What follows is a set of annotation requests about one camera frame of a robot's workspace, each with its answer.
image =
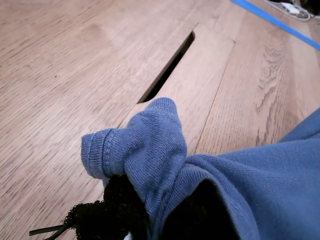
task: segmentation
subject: sleeve cuff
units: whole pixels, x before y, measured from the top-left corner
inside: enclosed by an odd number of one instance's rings
[[[96,178],[108,181],[103,171],[103,149],[111,128],[87,134],[81,141],[81,161],[87,173]]]

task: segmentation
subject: white cable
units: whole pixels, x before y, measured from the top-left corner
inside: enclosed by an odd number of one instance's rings
[[[295,15],[292,15],[290,14],[288,11],[286,11],[286,9],[282,6],[281,2],[274,2],[274,1],[269,1],[269,0],[264,0],[267,4],[271,5],[272,7],[278,9],[279,11],[283,12],[284,14],[286,15],[289,15],[290,17],[294,18],[294,19],[297,19],[297,20],[300,20],[300,21],[308,21],[311,17],[310,17],[310,13],[305,10],[304,8],[302,8],[301,6],[299,5],[296,5],[296,1],[293,1],[294,2],[294,7],[296,9],[298,9],[300,11],[299,14],[305,14],[307,17],[306,18],[299,18]]]

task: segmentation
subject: blue sweatshirt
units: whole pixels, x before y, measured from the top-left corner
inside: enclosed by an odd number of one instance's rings
[[[203,180],[217,186],[240,239],[320,239],[320,109],[278,143],[187,157],[176,105],[158,98],[127,128],[85,135],[81,159],[105,183],[128,176],[150,216],[152,240]]]

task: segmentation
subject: black cable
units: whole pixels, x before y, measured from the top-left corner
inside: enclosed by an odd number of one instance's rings
[[[32,231],[29,232],[29,236],[57,231],[60,228],[62,228],[63,226],[64,225],[50,226],[50,227],[45,227],[45,228],[39,228],[39,229],[36,229],[36,230],[32,230]]]

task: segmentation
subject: seam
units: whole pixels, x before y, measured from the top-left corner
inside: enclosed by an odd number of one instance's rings
[[[90,152],[91,152],[91,145],[92,145],[92,141],[94,139],[94,137],[96,136],[97,133],[93,134],[89,143],[88,143],[88,154],[86,156],[86,166],[87,166],[87,169],[89,170],[89,173],[90,173],[90,176],[93,177],[93,174],[92,174],[92,171],[91,171],[91,168],[90,168]]]
[[[107,149],[106,149],[106,171],[108,174],[111,174],[111,169],[110,169],[110,148],[111,148],[111,142],[114,138],[114,135],[115,135],[115,129],[113,129],[110,133],[110,137],[108,139],[108,142],[107,142]]]

